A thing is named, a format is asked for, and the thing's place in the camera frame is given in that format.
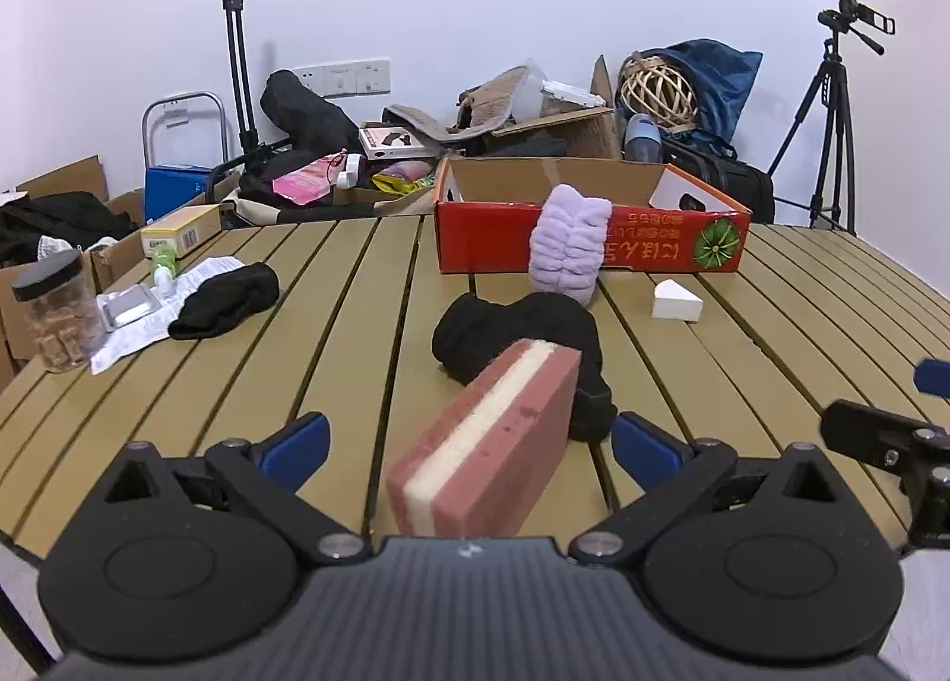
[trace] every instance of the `sponge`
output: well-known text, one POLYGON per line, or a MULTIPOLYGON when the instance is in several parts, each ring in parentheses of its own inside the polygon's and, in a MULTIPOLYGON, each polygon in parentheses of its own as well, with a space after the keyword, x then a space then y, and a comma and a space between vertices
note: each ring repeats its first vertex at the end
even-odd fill
POLYGON ((680 319, 698 322, 703 312, 703 300, 682 284, 664 279, 654 288, 654 319, 680 319))
POLYGON ((549 341, 508 346, 388 472, 399 532, 514 536, 561 462, 580 363, 549 341))

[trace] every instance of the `green fruit graphic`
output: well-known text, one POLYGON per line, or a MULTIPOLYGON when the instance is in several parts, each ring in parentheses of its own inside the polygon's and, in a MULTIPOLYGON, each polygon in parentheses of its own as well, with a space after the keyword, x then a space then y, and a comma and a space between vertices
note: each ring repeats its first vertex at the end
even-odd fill
POLYGON ((728 217, 707 225, 692 249, 692 259, 703 268, 719 268, 739 249, 739 229, 728 217))

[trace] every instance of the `purple towel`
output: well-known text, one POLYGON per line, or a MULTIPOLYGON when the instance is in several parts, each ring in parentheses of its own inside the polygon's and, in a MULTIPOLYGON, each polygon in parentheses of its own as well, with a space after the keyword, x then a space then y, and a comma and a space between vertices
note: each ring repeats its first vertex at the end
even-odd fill
POLYGON ((572 186, 555 186, 531 232, 531 289, 560 292, 586 306, 603 263, 612 209, 607 199, 585 198, 572 186))

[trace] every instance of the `yellow box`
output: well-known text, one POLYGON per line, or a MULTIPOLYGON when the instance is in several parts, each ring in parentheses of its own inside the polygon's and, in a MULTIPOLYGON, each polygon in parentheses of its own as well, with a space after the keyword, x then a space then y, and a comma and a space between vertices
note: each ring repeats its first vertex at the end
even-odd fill
POLYGON ((164 243, 174 249, 175 257, 181 258, 220 230, 219 205, 180 207, 141 230, 141 249, 150 258, 152 249, 164 243))

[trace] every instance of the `jar with brown cubes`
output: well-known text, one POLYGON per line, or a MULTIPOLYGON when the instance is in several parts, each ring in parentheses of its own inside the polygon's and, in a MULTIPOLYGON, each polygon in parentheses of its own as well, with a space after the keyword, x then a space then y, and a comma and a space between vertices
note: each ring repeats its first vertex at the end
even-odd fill
POLYGON ((106 342, 96 293, 77 249, 30 264, 12 284, 47 370, 84 365, 106 342))

